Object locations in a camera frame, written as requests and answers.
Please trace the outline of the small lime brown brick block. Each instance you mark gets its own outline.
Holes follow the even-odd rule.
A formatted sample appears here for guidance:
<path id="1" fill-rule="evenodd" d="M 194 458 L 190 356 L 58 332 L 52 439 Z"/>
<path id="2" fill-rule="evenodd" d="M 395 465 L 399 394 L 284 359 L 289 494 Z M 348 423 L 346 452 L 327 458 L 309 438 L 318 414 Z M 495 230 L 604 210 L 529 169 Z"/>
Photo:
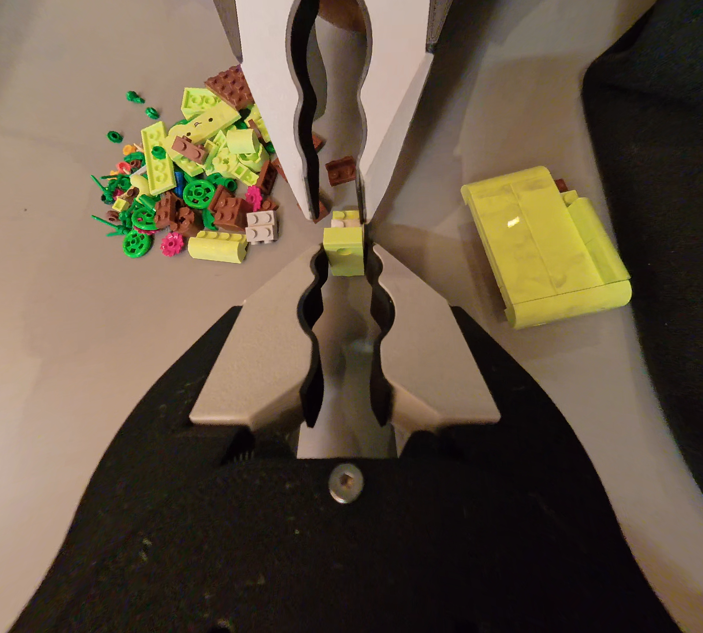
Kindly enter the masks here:
<path id="1" fill-rule="evenodd" d="M 323 231 L 323 248 L 334 276 L 365 274 L 365 230 L 357 209 L 332 212 L 330 226 Z"/>

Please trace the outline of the pile of loose toy bricks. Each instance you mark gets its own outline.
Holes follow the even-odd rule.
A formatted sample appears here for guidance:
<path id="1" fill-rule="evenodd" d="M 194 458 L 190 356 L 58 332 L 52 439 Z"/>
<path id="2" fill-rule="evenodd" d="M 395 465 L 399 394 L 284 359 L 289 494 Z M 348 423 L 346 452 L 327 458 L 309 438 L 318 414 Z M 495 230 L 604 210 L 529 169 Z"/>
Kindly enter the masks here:
<path id="1" fill-rule="evenodd" d="M 189 254 L 189 238 L 203 230 L 226 232 L 208 210 L 219 185 L 245 198 L 252 213 L 276 210 L 278 219 L 271 194 L 283 169 L 241 65 L 185 88 L 182 118 L 169 128 L 154 108 L 145 112 L 153 122 L 141 141 L 123 146 L 114 171 L 92 177 L 107 206 L 93 219 L 118 238 L 126 257 L 158 247 L 173 258 Z"/>

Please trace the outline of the large lime brick assembly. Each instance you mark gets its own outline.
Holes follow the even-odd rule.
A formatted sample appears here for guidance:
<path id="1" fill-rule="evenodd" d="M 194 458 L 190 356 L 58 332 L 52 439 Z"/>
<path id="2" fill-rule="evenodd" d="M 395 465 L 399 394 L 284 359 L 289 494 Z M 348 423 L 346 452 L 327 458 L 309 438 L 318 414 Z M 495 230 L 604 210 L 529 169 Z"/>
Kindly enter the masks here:
<path id="1" fill-rule="evenodd" d="M 514 329 L 623 307 L 630 275 L 591 201 L 547 167 L 463 185 Z"/>

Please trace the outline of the person's right hand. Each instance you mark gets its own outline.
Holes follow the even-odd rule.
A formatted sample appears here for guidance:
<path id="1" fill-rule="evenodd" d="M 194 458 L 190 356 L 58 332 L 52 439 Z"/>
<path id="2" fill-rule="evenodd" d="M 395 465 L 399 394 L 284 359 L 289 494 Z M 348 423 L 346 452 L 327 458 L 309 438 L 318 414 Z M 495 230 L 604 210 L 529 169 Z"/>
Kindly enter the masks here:
<path id="1" fill-rule="evenodd" d="M 319 15 L 340 29 L 366 35 L 364 16 L 357 0 L 319 0 Z"/>

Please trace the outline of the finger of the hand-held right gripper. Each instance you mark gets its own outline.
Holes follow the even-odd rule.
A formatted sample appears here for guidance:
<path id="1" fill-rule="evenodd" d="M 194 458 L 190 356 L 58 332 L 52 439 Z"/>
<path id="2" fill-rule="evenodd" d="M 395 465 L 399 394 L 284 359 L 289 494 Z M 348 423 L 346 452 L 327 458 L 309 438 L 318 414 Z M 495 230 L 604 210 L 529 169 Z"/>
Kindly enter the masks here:
<path id="1" fill-rule="evenodd" d="M 317 108 L 307 64 L 319 0 L 235 0 L 243 71 L 306 218 L 319 215 Z"/>
<path id="2" fill-rule="evenodd" d="M 389 187 L 426 83 L 431 0 L 358 0 L 367 56 L 358 90 L 364 136 L 357 165 L 360 207 L 371 221 Z"/>

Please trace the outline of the lime curved slope piece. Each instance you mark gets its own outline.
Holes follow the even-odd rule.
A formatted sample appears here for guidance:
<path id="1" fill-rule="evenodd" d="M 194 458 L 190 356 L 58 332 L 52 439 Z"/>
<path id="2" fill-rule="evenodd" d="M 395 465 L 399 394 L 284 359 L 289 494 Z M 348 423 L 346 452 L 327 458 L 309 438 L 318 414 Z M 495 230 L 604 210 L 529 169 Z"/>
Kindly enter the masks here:
<path id="1" fill-rule="evenodd" d="M 189 238 L 188 252 L 198 260 L 241 263 L 248 245 L 244 234 L 203 230 Z"/>

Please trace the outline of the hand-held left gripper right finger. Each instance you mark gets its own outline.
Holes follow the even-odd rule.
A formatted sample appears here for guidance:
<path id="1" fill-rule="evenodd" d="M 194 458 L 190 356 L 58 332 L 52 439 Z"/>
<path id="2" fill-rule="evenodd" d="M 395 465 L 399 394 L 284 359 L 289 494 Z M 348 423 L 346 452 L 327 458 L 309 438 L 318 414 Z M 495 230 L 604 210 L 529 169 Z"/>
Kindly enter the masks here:
<path id="1" fill-rule="evenodd" d="M 501 414 L 447 300 L 379 244 L 367 257 L 374 414 L 394 429 L 397 452 L 412 433 L 495 424 Z"/>

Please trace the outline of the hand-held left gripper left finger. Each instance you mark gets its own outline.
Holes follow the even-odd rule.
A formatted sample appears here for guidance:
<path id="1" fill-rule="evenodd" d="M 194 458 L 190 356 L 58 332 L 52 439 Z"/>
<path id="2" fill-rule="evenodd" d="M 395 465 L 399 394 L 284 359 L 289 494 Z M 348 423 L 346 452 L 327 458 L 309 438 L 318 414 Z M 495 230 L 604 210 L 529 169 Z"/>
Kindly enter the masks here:
<path id="1" fill-rule="evenodd" d="M 241 306 L 190 412 L 195 425 L 279 434 L 295 453 L 300 427 L 313 427 L 323 401 L 319 342 L 328 259 L 312 246 Z"/>

